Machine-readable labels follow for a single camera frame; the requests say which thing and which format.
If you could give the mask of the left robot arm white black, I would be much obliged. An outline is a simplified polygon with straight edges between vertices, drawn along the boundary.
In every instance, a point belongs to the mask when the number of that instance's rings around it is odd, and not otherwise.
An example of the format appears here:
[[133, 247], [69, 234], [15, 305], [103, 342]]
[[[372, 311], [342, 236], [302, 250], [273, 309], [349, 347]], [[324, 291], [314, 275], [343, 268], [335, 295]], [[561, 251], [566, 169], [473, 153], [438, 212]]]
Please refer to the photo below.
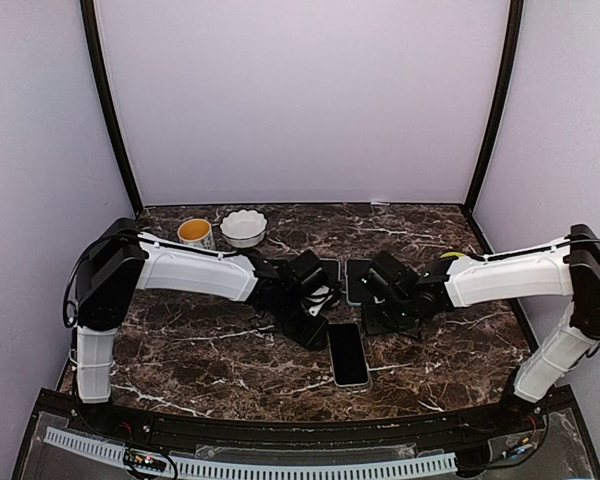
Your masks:
[[325, 348], [322, 311], [339, 300], [337, 276], [311, 250], [270, 260], [254, 248], [216, 251], [168, 241], [119, 218], [76, 260], [65, 287], [62, 320], [75, 333], [75, 389], [81, 417], [100, 436], [121, 427], [111, 397], [114, 338], [138, 290], [211, 295], [270, 315], [288, 339]]

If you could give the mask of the light blue phone case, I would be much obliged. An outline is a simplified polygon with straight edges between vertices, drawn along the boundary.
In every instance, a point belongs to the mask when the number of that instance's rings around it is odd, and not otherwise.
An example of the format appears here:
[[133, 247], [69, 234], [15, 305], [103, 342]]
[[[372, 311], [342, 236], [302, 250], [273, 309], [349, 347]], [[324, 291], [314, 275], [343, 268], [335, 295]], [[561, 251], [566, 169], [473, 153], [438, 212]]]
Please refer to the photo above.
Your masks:
[[369, 259], [349, 259], [345, 262], [346, 301], [351, 307], [360, 307], [374, 297], [361, 279], [371, 265]]

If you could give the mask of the clear white phone case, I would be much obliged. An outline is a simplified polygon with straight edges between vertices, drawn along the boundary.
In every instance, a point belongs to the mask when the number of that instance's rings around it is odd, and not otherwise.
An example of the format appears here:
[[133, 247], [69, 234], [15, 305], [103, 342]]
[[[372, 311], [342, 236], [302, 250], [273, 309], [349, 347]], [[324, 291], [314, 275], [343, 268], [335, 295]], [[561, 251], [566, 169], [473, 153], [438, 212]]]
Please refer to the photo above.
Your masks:
[[323, 309], [335, 309], [339, 306], [342, 294], [341, 264], [337, 259], [322, 259], [323, 270], [329, 277], [331, 298], [324, 304]]

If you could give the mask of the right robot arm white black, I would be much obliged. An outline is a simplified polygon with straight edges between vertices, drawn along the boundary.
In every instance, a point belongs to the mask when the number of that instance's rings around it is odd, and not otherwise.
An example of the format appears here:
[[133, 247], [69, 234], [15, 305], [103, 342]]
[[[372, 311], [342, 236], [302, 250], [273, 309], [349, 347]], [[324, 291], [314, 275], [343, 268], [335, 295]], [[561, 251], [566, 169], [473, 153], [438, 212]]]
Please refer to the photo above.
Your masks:
[[584, 224], [523, 250], [445, 254], [421, 273], [382, 251], [360, 283], [378, 300], [389, 328], [414, 328], [442, 312], [491, 301], [569, 298], [557, 327], [509, 377], [502, 403], [491, 410], [490, 424], [501, 434], [514, 432], [529, 407], [600, 345], [600, 238]]

